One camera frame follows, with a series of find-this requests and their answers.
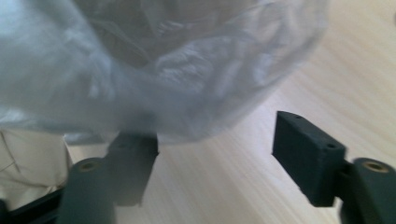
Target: wood grain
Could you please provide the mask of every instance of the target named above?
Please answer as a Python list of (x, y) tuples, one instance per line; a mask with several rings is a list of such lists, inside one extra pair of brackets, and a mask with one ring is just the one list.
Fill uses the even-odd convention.
[(226, 133), (161, 146), (140, 207), (119, 223), (338, 223), (314, 208), (271, 156), (277, 110), (300, 114), (348, 146), (349, 160), (396, 166), (396, 1), (331, 1), (318, 48)]

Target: light wood surface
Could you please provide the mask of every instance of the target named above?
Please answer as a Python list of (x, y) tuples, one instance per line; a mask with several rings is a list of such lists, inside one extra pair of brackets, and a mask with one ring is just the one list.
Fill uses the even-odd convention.
[(119, 208), (119, 223), (338, 223), (338, 210), (312, 207), (271, 156), (276, 111), (311, 120), (349, 160), (396, 166), (395, 12), (394, 0), (331, 1), (308, 62), (230, 131), (161, 146), (142, 206)]

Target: black plastic part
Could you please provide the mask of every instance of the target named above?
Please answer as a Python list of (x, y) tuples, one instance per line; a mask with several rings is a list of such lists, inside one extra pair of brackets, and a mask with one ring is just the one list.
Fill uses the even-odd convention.
[(346, 148), (301, 116), (277, 112), (273, 155), (314, 206), (332, 206)]
[(357, 159), (351, 168), (350, 184), (363, 223), (396, 223), (396, 173), (391, 166)]
[(121, 133), (113, 141), (105, 160), (117, 205), (141, 204), (158, 154), (156, 135)]
[(351, 207), (343, 203), (340, 211), (342, 224), (364, 224), (361, 211), (357, 207)]
[(0, 223), (11, 223), (11, 215), (8, 212), (6, 203), (2, 200), (0, 200)]
[(6, 204), (0, 201), (1, 224), (24, 224), (24, 223), (55, 223), (58, 216), (58, 206), (62, 196), (62, 190), (58, 189), (40, 199), (26, 204), (14, 211), (8, 212)]
[(349, 208), (358, 209), (356, 204), (355, 195), (352, 193), (351, 186), (351, 170), (353, 164), (345, 162), (344, 168), (338, 172), (335, 181), (335, 196), (339, 197), (344, 203), (344, 206)]
[(56, 223), (115, 223), (108, 179), (103, 159), (87, 159), (75, 164), (69, 173)]

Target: crumpled plastic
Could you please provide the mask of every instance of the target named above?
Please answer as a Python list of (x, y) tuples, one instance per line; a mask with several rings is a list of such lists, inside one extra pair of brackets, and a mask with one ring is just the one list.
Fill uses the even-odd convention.
[(325, 0), (3, 0), (0, 128), (232, 126), (312, 51)]

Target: transparent plastic bag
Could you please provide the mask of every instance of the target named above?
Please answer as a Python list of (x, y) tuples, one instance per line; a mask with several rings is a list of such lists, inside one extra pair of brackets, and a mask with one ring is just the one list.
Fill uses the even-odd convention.
[(324, 0), (4, 0), (0, 128), (199, 139), (298, 66)]

